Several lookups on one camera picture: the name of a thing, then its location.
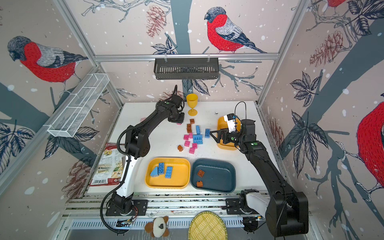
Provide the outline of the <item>blue lego brick long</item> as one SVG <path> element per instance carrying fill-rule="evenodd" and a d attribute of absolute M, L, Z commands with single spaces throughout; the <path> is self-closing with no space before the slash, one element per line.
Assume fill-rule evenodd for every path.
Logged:
<path fill-rule="evenodd" d="M 165 174 L 165 163 L 159 163 L 158 174 L 159 175 L 164 175 Z"/>

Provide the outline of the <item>blue lego brick slanted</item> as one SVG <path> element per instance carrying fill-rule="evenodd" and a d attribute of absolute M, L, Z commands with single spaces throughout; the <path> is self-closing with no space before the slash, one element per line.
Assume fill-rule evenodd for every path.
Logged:
<path fill-rule="evenodd" d="M 155 167 L 155 168 L 152 170 L 150 176 L 151 176 L 152 178 L 154 178 L 154 177 L 158 177 L 158 176 L 159 176 L 159 169 L 158 169 L 158 167 Z"/>

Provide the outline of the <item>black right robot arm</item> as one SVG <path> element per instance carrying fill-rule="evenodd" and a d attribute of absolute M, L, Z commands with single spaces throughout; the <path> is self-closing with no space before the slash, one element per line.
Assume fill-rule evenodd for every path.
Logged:
<path fill-rule="evenodd" d="M 241 191 L 238 199 L 226 200 L 227 213 L 260 215 L 274 237 L 307 234 L 308 199 L 303 192 L 297 192 L 273 164 L 266 147 L 257 140 L 255 122 L 244 119 L 240 131 L 222 129 L 212 131 L 210 135 L 217 143 L 234 143 L 256 168 L 268 190 L 267 195 L 253 189 Z"/>

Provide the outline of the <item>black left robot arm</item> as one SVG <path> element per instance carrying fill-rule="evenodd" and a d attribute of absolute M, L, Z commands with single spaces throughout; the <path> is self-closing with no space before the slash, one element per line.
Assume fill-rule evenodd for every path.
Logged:
<path fill-rule="evenodd" d="M 100 217 L 104 226 L 117 235 L 124 235 L 127 230 L 112 228 L 105 220 L 103 208 L 107 203 L 107 213 L 128 215 L 135 207 L 133 201 L 134 182 L 141 160 L 150 151 L 149 136 L 152 131 L 165 119 L 170 123 L 181 124 L 185 113 L 184 98 L 178 95 L 175 86 L 172 94 L 165 100 L 156 103 L 155 110 L 135 126 L 128 126 L 117 139 L 117 150 L 125 156 L 124 173 L 117 187 L 105 195 L 100 206 Z"/>

